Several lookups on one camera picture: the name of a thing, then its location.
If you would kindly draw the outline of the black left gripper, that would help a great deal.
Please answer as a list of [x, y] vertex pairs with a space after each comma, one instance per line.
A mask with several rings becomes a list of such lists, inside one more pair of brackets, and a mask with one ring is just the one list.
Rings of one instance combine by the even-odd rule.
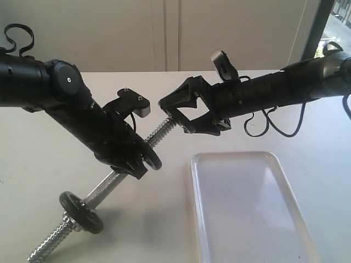
[[60, 102], [43, 110], [115, 172], [138, 180], [147, 173], [132, 128], [94, 101]]

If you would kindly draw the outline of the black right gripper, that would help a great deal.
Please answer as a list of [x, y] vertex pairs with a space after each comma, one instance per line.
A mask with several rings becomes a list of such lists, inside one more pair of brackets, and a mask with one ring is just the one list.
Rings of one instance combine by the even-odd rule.
[[175, 91], [159, 101], [161, 109], [197, 108], [201, 98], [206, 114], [190, 121], [186, 134], [220, 136], [230, 130], [230, 118], [291, 102], [291, 78], [285, 71], [269, 73], [246, 81], [225, 81], [209, 87], [202, 77], [188, 77]]

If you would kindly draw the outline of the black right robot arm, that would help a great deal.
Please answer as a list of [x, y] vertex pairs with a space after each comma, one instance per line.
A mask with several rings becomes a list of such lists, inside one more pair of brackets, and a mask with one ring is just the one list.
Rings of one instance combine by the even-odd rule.
[[222, 82], [210, 85], [202, 76], [187, 78], [180, 87], [159, 101], [160, 108], [188, 134], [219, 136], [231, 128], [230, 119], [261, 111], [270, 127], [289, 138], [269, 114], [279, 107], [300, 104], [303, 119], [307, 103], [341, 96], [349, 115], [350, 54], [333, 50], [322, 58], [288, 65], [278, 72], [251, 78], [240, 76], [226, 53], [215, 53], [212, 62]]

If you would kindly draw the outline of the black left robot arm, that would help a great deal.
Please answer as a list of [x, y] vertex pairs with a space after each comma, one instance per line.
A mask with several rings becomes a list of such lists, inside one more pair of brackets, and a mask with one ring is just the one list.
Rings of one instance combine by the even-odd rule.
[[76, 66], [1, 53], [2, 107], [44, 111], [88, 147], [98, 161], [140, 179], [147, 172], [142, 154], [148, 146], [125, 122], [137, 109], [131, 95], [128, 90], [125, 98], [100, 107]]

